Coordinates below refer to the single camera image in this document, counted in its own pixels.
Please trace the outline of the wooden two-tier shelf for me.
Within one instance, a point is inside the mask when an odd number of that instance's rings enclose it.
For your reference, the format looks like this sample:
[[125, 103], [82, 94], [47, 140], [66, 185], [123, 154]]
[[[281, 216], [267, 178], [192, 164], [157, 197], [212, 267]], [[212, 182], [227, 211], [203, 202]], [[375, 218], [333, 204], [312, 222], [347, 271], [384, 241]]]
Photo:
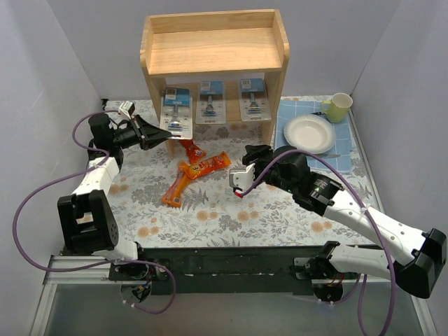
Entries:
[[153, 108], [161, 113], [167, 78], [192, 78], [185, 88], [196, 94], [208, 75], [263, 74], [270, 121], [260, 126], [269, 145], [274, 134], [290, 46], [278, 9], [230, 10], [146, 17], [140, 63]]

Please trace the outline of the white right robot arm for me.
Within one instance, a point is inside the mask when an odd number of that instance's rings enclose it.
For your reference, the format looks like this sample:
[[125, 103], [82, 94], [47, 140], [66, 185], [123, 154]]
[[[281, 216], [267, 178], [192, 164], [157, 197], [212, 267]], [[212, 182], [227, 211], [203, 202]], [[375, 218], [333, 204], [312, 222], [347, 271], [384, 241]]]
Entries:
[[327, 243], [325, 253], [314, 259], [322, 277], [364, 273], [388, 279], [415, 297], [429, 298], [447, 261], [446, 234], [409, 227], [367, 206], [349, 183], [312, 171], [307, 156], [291, 146], [272, 150], [268, 145], [247, 145], [245, 168], [231, 170], [229, 184], [238, 197], [261, 183], [277, 187], [303, 209], [343, 224], [378, 246], [365, 250]]

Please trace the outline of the blue razor blister pack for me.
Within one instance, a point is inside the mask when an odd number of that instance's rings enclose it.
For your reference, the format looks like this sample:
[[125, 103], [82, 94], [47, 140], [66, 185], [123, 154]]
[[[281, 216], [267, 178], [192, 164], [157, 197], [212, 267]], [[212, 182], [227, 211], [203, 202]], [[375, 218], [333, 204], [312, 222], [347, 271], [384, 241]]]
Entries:
[[172, 139], [193, 138], [193, 97], [186, 88], [166, 87], [162, 96], [160, 128]]
[[265, 82], [262, 78], [241, 79], [238, 88], [240, 115], [243, 122], [272, 119]]
[[226, 123], [223, 81], [208, 80], [199, 84], [195, 122], [198, 125], [223, 125]]

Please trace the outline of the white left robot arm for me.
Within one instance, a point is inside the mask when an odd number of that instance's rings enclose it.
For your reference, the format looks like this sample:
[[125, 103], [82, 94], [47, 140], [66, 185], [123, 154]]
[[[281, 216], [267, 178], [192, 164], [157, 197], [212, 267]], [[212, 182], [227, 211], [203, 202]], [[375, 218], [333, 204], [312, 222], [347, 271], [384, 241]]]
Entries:
[[89, 172], [71, 195], [59, 198], [57, 210], [69, 252], [101, 256], [120, 264], [126, 261], [126, 273], [140, 280], [148, 274], [148, 261], [139, 256], [140, 245], [120, 237], [107, 195], [123, 165], [124, 149], [138, 145], [147, 151], [166, 141], [172, 133], [152, 126], [140, 115], [117, 127], [111, 123], [106, 113], [89, 117], [93, 135], [87, 150]]

